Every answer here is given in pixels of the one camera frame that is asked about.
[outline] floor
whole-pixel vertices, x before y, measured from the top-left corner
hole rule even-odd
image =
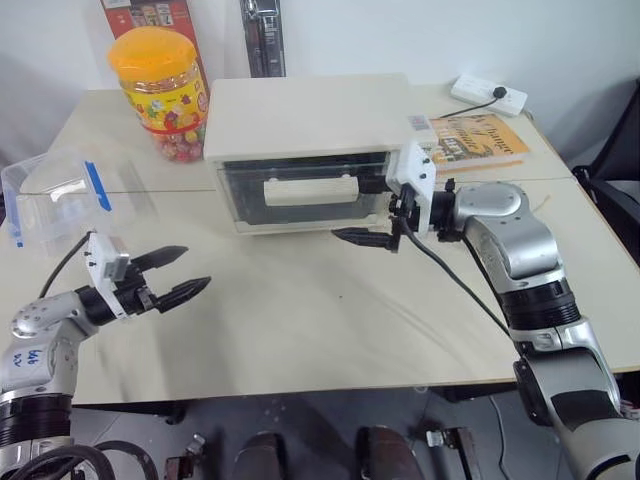
[[[498,408],[504,431],[504,472]],[[452,404],[427,389],[350,390],[200,400],[179,425],[152,415],[74,409],[76,443],[134,442],[151,455],[164,474],[167,457],[182,453],[194,432],[207,439],[206,457],[194,479],[229,479],[233,459],[253,434],[270,430],[285,439],[292,480],[352,480],[354,440],[361,426],[386,425],[404,435],[425,480],[464,479],[457,453],[429,449],[424,431],[465,426],[471,430],[482,478],[571,479],[550,429],[532,424],[516,392]],[[142,479],[135,461],[110,457],[120,479]]]

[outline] oven door handle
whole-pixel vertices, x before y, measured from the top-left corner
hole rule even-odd
[[[308,180],[271,178],[264,182],[264,203],[268,207],[352,203],[359,194],[358,178],[346,174]]]

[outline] black cable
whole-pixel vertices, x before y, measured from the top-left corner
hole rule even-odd
[[[475,248],[473,248],[473,246],[471,245],[471,242],[469,242],[469,240],[466,237],[463,238],[462,241],[467,246],[467,250],[469,251],[471,258],[473,258],[473,260],[476,262],[476,265],[478,266],[478,270],[480,270],[480,273],[482,273],[482,276],[484,277],[485,282],[487,282],[487,285],[491,289],[491,292],[493,293],[493,296],[496,299],[496,302],[498,302],[498,305],[501,305],[502,301],[500,300],[500,296],[498,295],[498,292],[496,292],[496,289],[493,287],[493,283],[491,283],[491,279],[489,278],[487,269],[484,268],[484,265],[482,264],[482,260],[480,260],[480,257],[478,256],[478,253],[476,252]]]
[[[49,291],[49,287],[51,287],[51,284],[53,283],[53,281],[56,279],[58,274],[62,271],[64,266],[67,264],[67,262],[71,260],[71,257],[73,257],[76,254],[76,252],[80,250],[85,243],[87,243],[87,241],[89,240],[89,235],[91,235],[91,233],[92,232],[90,231],[85,233],[84,236],[80,239],[80,241],[76,243],[71,250],[69,250],[69,253],[67,253],[64,256],[64,258],[60,260],[60,263],[58,263],[58,265],[53,270],[53,272],[51,272],[51,275],[49,275],[49,278],[47,278],[47,281],[42,287],[42,290],[40,290],[40,295],[38,295],[38,298],[44,298],[47,295],[47,292]]]
[[[451,279],[458,284],[458,286],[460,288],[462,288],[465,292],[467,292],[467,294],[471,298],[473,298],[473,300],[475,300],[475,302],[480,306],[480,308],[482,308],[485,311],[485,313],[487,315],[489,315],[491,320],[493,320],[493,322],[498,326],[498,328],[500,330],[502,330],[502,332],[507,337],[511,338],[509,336],[509,330],[507,330],[507,327],[505,327],[504,324],[498,319],[498,317],[496,317],[493,314],[493,312],[489,309],[489,307],[487,307],[484,304],[484,302],[482,300],[480,300],[480,298],[473,292],[473,290],[471,290],[462,280],[460,280],[460,278],[454,273],[453,270],[451,270],[449,265],[447,265],[447,263],[444,260],[442,260],[438,255],[436,255],[435,252],[430,250],[420,240],[418,240],[418,238],[415,236],[415,234],[413,233],[413,231],[409,227],[409,224],[407,223],[407,219],[401,217],[401,218],[398,219],[398,221],[400,222],[400,226],[402,227],[402,231],[404,232],[404,234],[407,237],[409,237],[409,240],[411,240],[411,243],[413,243],[416,247],[418,247],[418,249],[422,253],[424,253],[429,258],[431,258],[431,260],[436,262],[440,266],[440,268],[442,268],[445,271],[445,273],[447,275],[449,275],[449,277],[451,277]]]
[[[472,110],[477,110],[479,108],[488,107],[488,106],[493,105],[494,103],[496,103],[501,98],[504,98],[506,94],[507,94],[507,89],[506,88],[504,88],[504,87],[496,87],[496,88],[493,89],[493,93],[492,93],[493,100],[491,100],[490,102],[484,103],[482,105],[476,105],[475,107],[469,107],[469,108],[465,108],[463,110],[458,110],[457,112],[447,113],[446,115],[442,115],[440,118],[449,118],[449,117],[453,117],[454,115],[460,115],[461,113],[467,113],[467,112],[470,112]]]
[[[89,462],[96,472],[99,480],[115,480],[113,467],[109,463],[109,459],[100,450],[93,447],[83,445],[71,445],[67,447],[59,447],[38,455],[33,460],[25,463],[17,472],[9,477],[9,480],[28,480],[32,475],[40,470],[43,466],[63,460],[65,458],[78,459],[80,462]]]
[[[491,405],[493,405],[493,409],[496,411],[496,417],[498,419],[498,428],[500,429],[501,447],[500,447],[500,460],[498,460],[498,466],[500,467],[500,471],[502,472],[502,475],[504,475],[504,478],[506,478],[507,480],[512,480],[511,474],[509,473],[509,469],[504,464],[504,457],[507,455],[507,443],[505,441],[504,422],[502,421],[502,413],[500,413],[500,409],[498,408],[498,404],[493,398],[493,395],[489,395],[489,401],[491,402]]]
[[[101,452],[117,451],[126,453],[127,455],[131,455],[140,465],[140,468],[142,469],[142,473],[144,473],[144,478],[146,480],[158,480],[158,470],[156,469],[156,465],[153,463],[153,460],[151,459],[149,454],[138,445],[122,440],[112,440],[99,443],[93,448],[100,450]],[[82,462],[83,460],[81,458],[74,458],[73,460],[70,460],[62,467],[60,467],[53,475],[51,475],[49,477],[49,480],[62,479],[65,475],[71,472]]]
[[[496,103],[498,100],[500,100],[500,99],[499,98],[494,98],[490,102],[483,103],[482,105],[476,105],[475,107],[465,108],[463,110],[458,110],[457,112],[447,113],[446,115],[442,115],[440,118],[449,118],[449,117],[453,117],[454,115],[460,115],[461,113],[467,113],[467,112],[470,112],[472,110],[478,110],[479,108],[488,107],[489,105],[493,105],[494,103]]]

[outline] candy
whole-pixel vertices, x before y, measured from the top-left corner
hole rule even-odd
[[[194,130],[185,132],[184,139],[189,143],[196,143],[198,141],[198,134]]]
[[[165,157],[172,158],[176,155],[176,153],[178,153],[178,149],[175,147],[175,145],[172,145],[170,143],[165,143],[162,146],[162,154]]]
[[[189,152],[178,152],[175,159],[180,163],[187,163],[191,160]]]
[[[188,152],[191,149],[191,145],[186,142],[180,142],[176,144],[176,148],[178,149],[178,152]]]
[[[202,156],[202,145],[199,143],[197,145],[193,145],[189,150],[189,154],[193,160],[196,160]]]

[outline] book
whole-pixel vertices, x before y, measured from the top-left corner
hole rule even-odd
[[[497,115],[435,118],[433,161],[438,171],[464,171],[523,162],[529,147]]]

